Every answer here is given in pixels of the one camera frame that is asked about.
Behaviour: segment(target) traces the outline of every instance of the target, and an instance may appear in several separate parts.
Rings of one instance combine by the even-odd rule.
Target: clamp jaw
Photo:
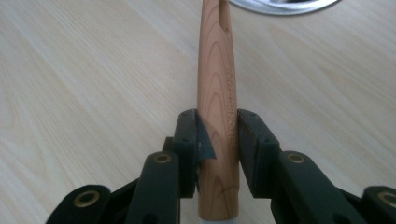
[[[141,176],[114,192],[88,185],[69,193],[47,223],[179,223],[180,198],[199,188],[199,162],[213,158],[195,109],[181,113],[174,137],[149,155]],[[335,187],[306,155],[282,151],[255,113],[238,110],[239,157],[254,198],[271,199],[276,223],[396,223],[396,189],[362,198]]]

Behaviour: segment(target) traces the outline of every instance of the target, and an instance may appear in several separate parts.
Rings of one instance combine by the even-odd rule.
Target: wooden handle
[[[203,161],[199,214],[204,220],[238,215],[236,87],[230,9],[226,0],[204,0],[198,62],[198,112],[216,160]]]

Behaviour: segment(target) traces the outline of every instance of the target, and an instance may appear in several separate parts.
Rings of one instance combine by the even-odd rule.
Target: wooden table
[[[196,107],[200,0],[0,2],[0,223],[115,190]],[[238,107],[339,188],[396,188],[396,4],[269,17],[232,6]],[[240,223],[274,223],[241,177]],[[197,223],[182,200],[181,223]]]

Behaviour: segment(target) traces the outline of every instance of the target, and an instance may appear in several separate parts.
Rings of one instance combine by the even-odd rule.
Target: brass rivet
[[[396,208],[396,194],[388,191],[381,191],[378,193],[378,198],[385,204]]]
[[[166,163],[172,160],[172,157],[166,154],[160,154],[154,158],[154,160],[158,163]]]
[[[100,198],[100,194],[96,190],[87,190],[80,193],[74,200],[75,207],[88,207],[96,203]]]
[[[304,157],[302,157],[300,155],[297,155],[297,154],[293,154],[293,153],[288,155],[288,160],[292,161],[294,163],[303,163],[303,162],[305,162]]]

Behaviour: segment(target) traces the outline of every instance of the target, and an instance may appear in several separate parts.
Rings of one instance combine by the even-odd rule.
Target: wood grain
[[[198,63],[198,112],[216,153],[202,161],[199,213],[204,220],[238,215],[236,84],[228,1],[203,2]]]
[[[0,223],[45,223],[71,190],[116,190],[197,106],[202,0],[0,1]],[[230,5],[238,107],[335,186],[396,188],[396,4],[302,17]],[[240,173],[239,222],[274,223]],[[199,223],[198,197],[181,223]]]

